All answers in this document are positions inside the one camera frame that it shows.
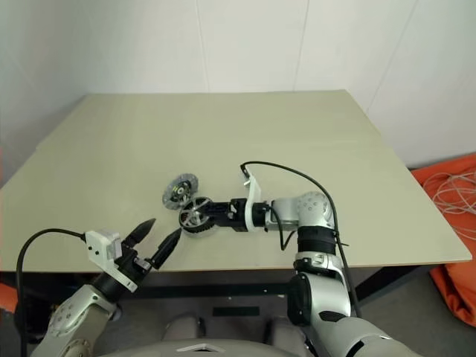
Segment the beige table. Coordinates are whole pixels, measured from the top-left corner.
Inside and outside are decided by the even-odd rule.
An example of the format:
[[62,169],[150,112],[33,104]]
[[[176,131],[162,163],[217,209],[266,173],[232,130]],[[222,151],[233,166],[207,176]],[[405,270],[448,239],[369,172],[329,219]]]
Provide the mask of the beige table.
[[[177,212],[162,206],[180,173],[214,201],[245,197],[239,164],[267,160],[303,170],[332,194],[352,267],[457,262],[471,255],[376,128],[345,91],[88,96],[5,185],[1,269],[43,228],[109,228],[122,237],[156,217],[139,248],[148,257]],[[314,187],[253,167],[263,199]],[[183,236],[165,271],[290,268],[276,232]],[[26,271],[97,271],[84,245],[51,235],[30,248]]]

